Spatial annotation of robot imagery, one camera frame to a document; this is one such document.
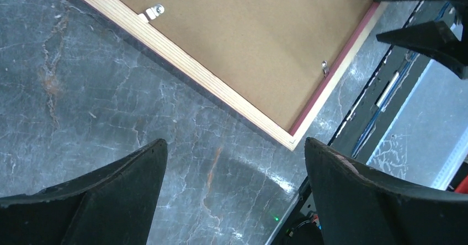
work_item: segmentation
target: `black robotic claw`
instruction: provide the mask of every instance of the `black robotic claw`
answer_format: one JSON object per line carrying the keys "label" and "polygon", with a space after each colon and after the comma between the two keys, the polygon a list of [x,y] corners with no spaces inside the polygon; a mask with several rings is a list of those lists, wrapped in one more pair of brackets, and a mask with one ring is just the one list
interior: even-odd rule
{"label": "black robotic claw", "polygon": [[[376,2],[394,1],[422,1],[422,0],[374,0]],[[457,19],[468,25],[468,0],[426,0],[448,1],[455,10]],[[461,40],[458,40],[447,24],[436,19],[432,22],[414,25],[402,29],[389,31],[377,35],[379,42],[405,47],[409,50],[431,57],[453,71],[459,78],[468,78],[468,35],[463,31]]]}

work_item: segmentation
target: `wire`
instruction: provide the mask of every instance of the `wire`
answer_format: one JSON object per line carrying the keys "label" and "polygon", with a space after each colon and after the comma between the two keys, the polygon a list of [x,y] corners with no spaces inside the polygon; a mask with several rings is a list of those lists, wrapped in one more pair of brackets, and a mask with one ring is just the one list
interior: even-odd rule
{"label": "wire", "polygon": [[[445,11],[449,8],[450,6],[450,3],[447,2],[444,4],[444,6],[442,7],[442,9],[440,9],[439,11],[439,14],[437,14],[437,17],[435,17],[434,21],[437,22],[439,21],[441,18],[444,17],[444,14],[445,14]],[[374,115],[372,116],[372,118],[370,119],[370,122],[369,124],[366,126],[366,128],[364,129],[364,132],[361,134],[361,136],[359,137],[358,139],[358,142],[356,143],[356,145],[354,145],[354,148],[353,148],[353,151],[352,151],[352,154],[351,154],[351,157],[352,158],[356,158],[358,152],[359,152],[359,149],[361,148],[361,146],[363,145],[363,142],[365,141],[365,139],[368,137],[369,133],[370,133],[370,130],[372,129],[372,127],[374,126],[377,118],[379,117],[379,114],[382,112],[382,108],[385,108],[387,107],[387,103],[390,101],[390,98],[393,96],[394,92],[396,91],[396,89],[400,86],[401,82],[403,81],[403,79],[405,78],[406,76],[406,73],[408,72],[408,70],[410,69],[411,65],[413,64],[413,62],[416,60],[417,56],[419,54],[418,53],[415,53],[413,52],[409,58],[409,60],[407,60],[405,66],[403,67],[403,69],[401,70],[401,73],[395,83],[395,85],[393,85],[393,87],[390,89],[390,92],[389,94],[387,95],[387,97],[384,99],[383,103],[382,103],[382,106],[379,107],[377,109],[377,111],[374,113]]]}

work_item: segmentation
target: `wooden frame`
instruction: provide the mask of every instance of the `wooden frame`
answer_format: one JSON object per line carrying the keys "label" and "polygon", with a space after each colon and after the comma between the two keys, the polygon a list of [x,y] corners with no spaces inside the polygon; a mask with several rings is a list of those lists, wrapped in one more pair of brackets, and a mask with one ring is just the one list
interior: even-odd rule
{"label": "wooden frame", "polygon": [[284,130],[169,38],[142,22],[137,13],[120,0],[84,1],[290,150],[300,142],[387,5],[373,3],[370,6],[293,127]]}

